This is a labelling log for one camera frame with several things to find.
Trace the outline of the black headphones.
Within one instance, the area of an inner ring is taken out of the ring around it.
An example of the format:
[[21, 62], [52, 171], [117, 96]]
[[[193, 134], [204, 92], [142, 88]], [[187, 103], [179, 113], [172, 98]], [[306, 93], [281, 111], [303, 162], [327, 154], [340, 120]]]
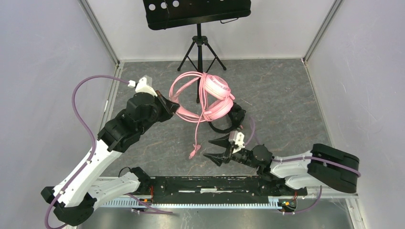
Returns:
[[245, 114], [246, 114], [246, 110], [243, 109], [237, 103], [233, 102], [232, 108], [227, 113], [227, 115], [231, 121], [231, 126], [229, 128], [219, 129], [219, 128], [216, 128], [212, 124], [212, 122], [208, 122], [208, 124], [209, 124], [210, 128], [213, 129], [215, 132], [220, 133], [220, 134], [228, 134], [234, 130], [237, 130], [238, 128], [242, 129], [242, 122], [245, 119]]

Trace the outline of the pink headphones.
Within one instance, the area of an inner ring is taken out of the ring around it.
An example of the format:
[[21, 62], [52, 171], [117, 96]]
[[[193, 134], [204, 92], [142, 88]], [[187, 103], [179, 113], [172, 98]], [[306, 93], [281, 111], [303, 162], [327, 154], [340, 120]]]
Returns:
[[[175, 84], [186, 77], [193, 79], [174, 91]], [[176, 112], [177, 116], [190, 123], [210, 122], [225, 116], [231, 110], [235, 97], [231, 93], [228, 83], [217, 75], [200, 72], [185, 72], [179, 75], [170, 87], [170, 100], [179, 103], [180, 94], [196, 81], [200, 82], [198, 95], [202, 108], [201, 113], [195, 114], [180, 106]]]

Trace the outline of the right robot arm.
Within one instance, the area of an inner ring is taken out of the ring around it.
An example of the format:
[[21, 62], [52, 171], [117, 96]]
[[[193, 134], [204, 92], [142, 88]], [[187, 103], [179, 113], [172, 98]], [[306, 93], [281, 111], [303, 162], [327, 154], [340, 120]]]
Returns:
[[246, 149], [244, 135], [238, 131], [210, 143], [225, 149], [219, 154], [204, 154], [217, 166], [234, 161], [254, 168], [261, 180], [276, 186], [282, 195], [315, 186], [352, 194], [361, 177], [358, 157], [324, 144], [314, 144], [311, 150], [298, 155], [274, 156], [264, 144]]

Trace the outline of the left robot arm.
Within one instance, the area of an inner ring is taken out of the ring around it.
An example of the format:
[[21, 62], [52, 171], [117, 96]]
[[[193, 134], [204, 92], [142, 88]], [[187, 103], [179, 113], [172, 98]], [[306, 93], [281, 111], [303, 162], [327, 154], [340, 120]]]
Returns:
[[184, 113], [179, 94], [165, 98], [158, 91], [137, 92], [113, 119], [93, 137], [90, 151], [58, 185], [45, 187], [41, 196], [63, 226], [78, 226], [96, 209], [122, 195], [145, 194], [151, 190], [150, 177], [140, 167], [92, 189], [103, 171], [130, 146], [140, 140], [155, 123]]

